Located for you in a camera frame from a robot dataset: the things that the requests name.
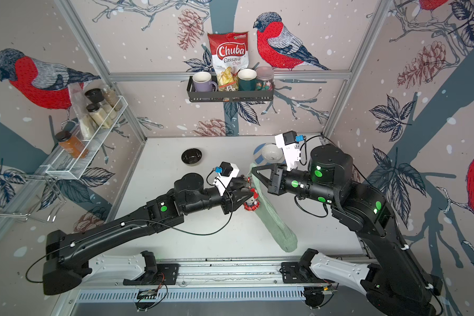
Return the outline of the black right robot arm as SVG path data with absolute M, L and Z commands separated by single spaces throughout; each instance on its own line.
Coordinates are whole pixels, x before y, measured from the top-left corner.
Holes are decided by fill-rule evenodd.
M 442 280 L 418 263 L 398 228 L 396 216 L 382 193 L 352 179 L 353 159 L 332 144 L 310 153 L 307 171 L 284 164 L 254 167 L 252 175 L 270 194 L 293 194 L 316 201 L 371 250 L 376 263 L 356 264 L 306 250 L 298 263 L 283 263 L 286 283 L 332 281 L 350 287 L 385 315 L 435 315 L 431 304 Z

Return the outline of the green corduroy shoulder bag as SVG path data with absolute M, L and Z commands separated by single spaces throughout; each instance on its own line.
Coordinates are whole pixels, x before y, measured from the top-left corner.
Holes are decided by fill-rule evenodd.
M 280 218 L 273 204 L 262 192 L 260 181 L 257 176 L 252 175 L 251 172 L 254 167 L 257 167 L 257 165 L 251 163 L 250 172 L 248 173 L 248 176 L 251 178 L 251 187 L 257 191 L 258 201 L 260 203 L 260 206 L 254 213 L 260 218 L 278 246 L 286 253 L 291 253 L 298 247 L 297 236 Z

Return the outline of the plush keychain decoration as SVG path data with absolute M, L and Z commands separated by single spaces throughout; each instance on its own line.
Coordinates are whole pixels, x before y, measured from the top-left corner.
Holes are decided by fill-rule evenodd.
M 252 183 L 251 177 L 248 177 L 246 180 L 252 196 L 249 200 L 244 202 L 243 206 L 246 211 L 256 211 L 260 207 L 260 202 L 258 200 L 259 194 Z

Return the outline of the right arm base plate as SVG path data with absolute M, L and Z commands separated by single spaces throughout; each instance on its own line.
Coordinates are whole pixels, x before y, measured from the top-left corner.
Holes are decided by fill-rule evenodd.
M 284 284 L 332 284 L 329 280 L 316 277 L 310 269 L 297 262 L 282 262 L 279 272 Z

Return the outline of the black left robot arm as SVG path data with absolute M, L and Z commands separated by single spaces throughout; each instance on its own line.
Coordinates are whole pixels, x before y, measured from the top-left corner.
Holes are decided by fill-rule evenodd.
M 190 213 L 215 207 L 224 214 L 232 213 L 253 196 L 244 176 L 231 179 L 222 191 L 216 186 L 205 188 L 204 184 L 201 175 L 191 172 L 177 180 L 167 193 L 124 217 L 83 233 L 49 233 L 42 275 L 44 294 L 54 296 L 76 288 L 92 273 L 89 260 L 105 251 L 175 228 Z

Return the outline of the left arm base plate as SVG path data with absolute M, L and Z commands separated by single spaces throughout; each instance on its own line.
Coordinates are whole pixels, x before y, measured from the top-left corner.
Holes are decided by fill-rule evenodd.
M 159 284 L 175 285 L 180 265 L 177 263 L 159 264 L 153 269 L 146 268 L 145 272 L 134 280 L 124 279 L 124 286 L 153 286 Z

